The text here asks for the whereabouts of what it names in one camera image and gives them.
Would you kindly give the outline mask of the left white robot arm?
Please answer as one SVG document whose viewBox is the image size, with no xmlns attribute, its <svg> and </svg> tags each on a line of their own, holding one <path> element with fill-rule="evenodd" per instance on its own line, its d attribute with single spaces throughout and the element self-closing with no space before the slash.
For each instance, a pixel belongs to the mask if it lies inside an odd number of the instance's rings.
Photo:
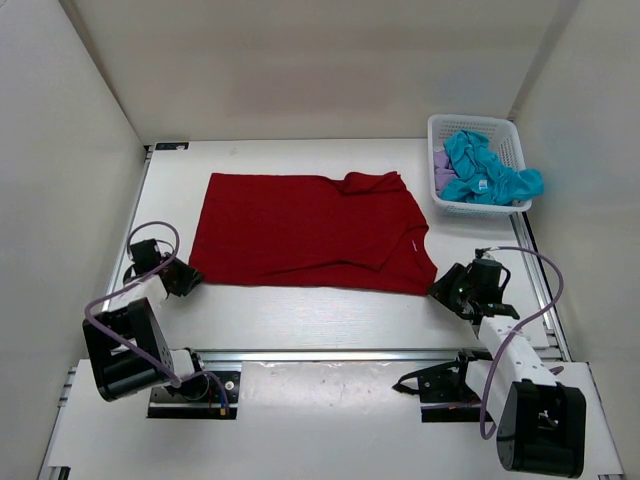
<svg viewBox="0 0 640 480">
<path fill-rule="evenodd" d="M 109 308 L 83 321 L 82 329 L 100 396 L 115 401 L 162 386 L 169 395 L 196 402 L 207 395 L 210 377 L 191 349 L 172 350 L 158 317 L 165 300 L 185 297 L 204 275 L 169 252 L 155 239 L 129 247 L 132 265 L 124 289 Z"/>
</svg>

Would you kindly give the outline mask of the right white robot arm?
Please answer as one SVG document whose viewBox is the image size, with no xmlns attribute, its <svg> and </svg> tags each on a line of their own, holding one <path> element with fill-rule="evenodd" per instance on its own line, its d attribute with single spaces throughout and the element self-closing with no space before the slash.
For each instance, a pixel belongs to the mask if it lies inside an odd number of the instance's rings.
<svg viewBox="0 0 640 480">
<path fill-rule="evenodd" d="M 454 264 L 428 294 L 468 322 L 481 343 L 456 359 L 401 376 L 393 390 L 418 396 L 423 420 L 476 421 L 494 440 L 507 471 L 578 478 L 584 469 L 586 399 L 562 384 L 523 329 L 555 306 L 521 318 L 504 302 L 511 272 L 481 248 L 467 265 Z"/>
</svg>

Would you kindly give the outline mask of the red t shirt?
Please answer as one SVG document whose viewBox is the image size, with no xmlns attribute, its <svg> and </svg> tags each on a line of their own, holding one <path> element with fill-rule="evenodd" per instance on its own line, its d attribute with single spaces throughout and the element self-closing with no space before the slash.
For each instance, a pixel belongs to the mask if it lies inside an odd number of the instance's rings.
<svg viewBox="0 0 640 480">
<path fill-rule="evenodd" d="M 210 284 L 423 296 L 437 267 L 400 174 L 210 177 L 190 264 Z"/>
</svg>

